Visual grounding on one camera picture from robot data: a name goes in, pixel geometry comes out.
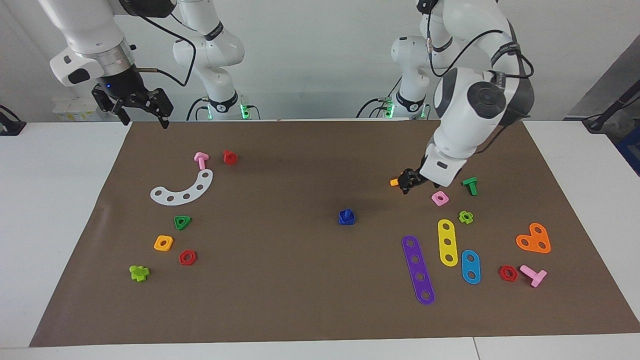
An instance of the green triangular nut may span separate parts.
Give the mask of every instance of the green triangular nut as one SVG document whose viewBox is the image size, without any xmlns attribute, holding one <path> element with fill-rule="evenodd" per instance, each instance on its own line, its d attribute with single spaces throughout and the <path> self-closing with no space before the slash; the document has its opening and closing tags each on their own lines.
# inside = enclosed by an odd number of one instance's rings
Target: green triangular nut
<svg viewBox="0 0 640 360">
<path fill-rule="evenodd" d="M 191 217 L 177 216 L 173 218 L 176 230 L 182 231 L 191 223 Z"/>
</svg>

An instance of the table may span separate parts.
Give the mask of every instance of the table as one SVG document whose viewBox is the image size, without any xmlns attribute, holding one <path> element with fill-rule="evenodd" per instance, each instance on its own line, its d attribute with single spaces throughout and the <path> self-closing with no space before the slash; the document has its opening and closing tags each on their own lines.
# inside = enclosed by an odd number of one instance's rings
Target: table
<svg viewBox="0 0 640 360">
<path fill-rule="evenodd" d="M 527 122 L 558 183 L 636 316 L 640 179 L 604 135 Z M 0 358 L 626 359 L 640 334 L 295 343 L 25 348 L 128 131 L 117 123 L 29 124 L 0 142 Z M 38 203 L 28 201 L 38 199 Z"/>
</svg>

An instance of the orange square nut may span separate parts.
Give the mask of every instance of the orange square nut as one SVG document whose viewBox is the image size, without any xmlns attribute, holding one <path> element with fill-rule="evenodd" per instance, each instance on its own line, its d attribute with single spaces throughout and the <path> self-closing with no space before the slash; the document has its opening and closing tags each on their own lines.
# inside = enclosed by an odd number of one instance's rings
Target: orange square nut
<svg viewBox="0 0 640 360">
<path fill-rule="evenodd" d="M 171 245 L 173 245 L 173 238 L 171 236 L 160 235 L 156 239 L 154 249 L 158 251 L 169 251 L 171 249 Z"/>
</svg>

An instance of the pink t-shaped bolt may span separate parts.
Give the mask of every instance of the pink t-shaped bolt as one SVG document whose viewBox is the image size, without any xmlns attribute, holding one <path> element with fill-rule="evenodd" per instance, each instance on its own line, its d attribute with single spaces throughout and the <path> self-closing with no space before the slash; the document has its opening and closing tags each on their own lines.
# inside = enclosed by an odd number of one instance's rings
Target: pink t-shaped bolt
<svg viewBox="0 0 640 360">
<path fill-rule="evenodd" d="M 209 155 L 204 152 L 196 152 L 196 156 L 193 157 L 193 161 L 198 162 L 198 166 L 200 170 L 204 170 L 206 167 L 204 166 L 204 161 L 209 159 Z"/>
<path fill-rule="evenodd" d="M 531 270 L 530 267 L 528 267 L 527 265 L 522 265 L 520 267 L 520 271 L 523 272 L 526 276 L 531 278 L 531 286 L 533 286 L 534 288 L 537 288 L 538 285 L 540 285 L 540 283 L 542 282 L 542 279 L 545 278 L 545 276 L 547 276 L 547 272 L 544 270 L 540 270 L 540 272 L 535 272 L 533 270 Z"/>
</svg>

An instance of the green bolt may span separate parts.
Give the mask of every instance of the green bolt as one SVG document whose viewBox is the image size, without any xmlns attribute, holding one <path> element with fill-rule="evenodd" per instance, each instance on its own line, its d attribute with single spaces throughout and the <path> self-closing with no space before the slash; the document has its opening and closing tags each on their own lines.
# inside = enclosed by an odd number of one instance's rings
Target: green bolt
<svg viewBox="0 0 640 360">
<path fill-rule="evenodd" d="M 469 187 L 469 191 L 471 192 L 471 196 L 476 196 L 478 194 L 478 189 L 476 188 L 476 183 L 477 182 L 478 182 L 478 179 L 476 177 L 471 177 L 471 178 L 469 178 L 467 180 L 464 180 L 462 182 L 462 185 Z"/>
</svg>

